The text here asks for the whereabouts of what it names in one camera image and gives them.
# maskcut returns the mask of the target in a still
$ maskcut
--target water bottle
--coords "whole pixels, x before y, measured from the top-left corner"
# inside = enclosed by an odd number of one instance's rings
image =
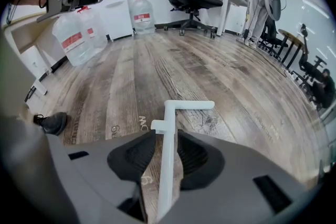
[[[95,47],[95,53],[104,50],[107,45],[107,38],[99,13],[88,6],[84,6],[77,13],[87,29],[90,40]]]
[[[131,14],[137,34],[155,32],[153,7],[148,0],[135,0],[131,7]]]
[[[52,34],[74,67],[85,63],[95,55],[87,29],[80,18],[73,13],[62,14],[52,30]]]

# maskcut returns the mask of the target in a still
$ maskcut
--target sneaker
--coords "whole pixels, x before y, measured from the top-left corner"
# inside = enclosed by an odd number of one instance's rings
[[[45,133],[59,135],[67,124],[67,113],[57,112],[49,117],[39,114],[34,116],[33,121],[40,125]]]
[[[249,46],[249,41],[248,40],[245,40],[243,37],[238,37],[236,38],[236,41],[240,44],[243,44],[245,46]]]
[[[258,45],[258,42],[257,41],[253,41],[252,39],[250,40],[249,42],[249,45],[252,49],[256,50],[257,49],[257,45]]]

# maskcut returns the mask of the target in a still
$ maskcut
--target round table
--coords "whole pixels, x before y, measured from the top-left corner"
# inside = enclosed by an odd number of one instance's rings
[[[286,43],[287,40],[291,41],[290,47],[289,47],[288,51],[286,52],[286,55],[283,58],[283,60],[281,61],[281,63],[284,63],[284,61],[287,59],[290,51],[292,50],[292,47],[294,45],[297,46],[297,49],[296,49],[296,51],[295,51],[292,59],[290,59],[288,65],[286,66],[286,68],[288,69],[291,66],[291,64],[293,63],[293,61],[295,60],[296,55],[299,53],[299,51],[300,50],[304,51],[304,44],[302,43],[302,41],[300,39],[298,39],[296,36],[294,36],[290,32],[287,32],[287,31],[285,31],[283,29],[279,29],[278,31],[279,31],[280,34],[282,34],[284,36],[284,39],[283,39],[282,43]],[[280,50],[278,52],[278,55],[281,54],[282,49],[283,49],[283,46],[280,48]]]

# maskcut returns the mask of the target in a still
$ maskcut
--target gray pants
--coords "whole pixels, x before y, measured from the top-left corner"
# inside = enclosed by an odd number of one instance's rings
[[[248,0],[242,35],[245,29],[249,28],[247,39],[251,38],[252,41],[258,41],[263,32],[267,17],[265,0]]]

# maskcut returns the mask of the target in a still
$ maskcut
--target white plastic rod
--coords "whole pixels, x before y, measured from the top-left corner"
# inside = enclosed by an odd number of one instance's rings
[[[164,102],[164,120],[153,120],[151,129],[156,134],[163,134],[162,162],[157,220],[161,220],[172,205],[174,172],[174,135],[176,130],[175,109],[209,110],[215,106],[214,101],[180,101]]]

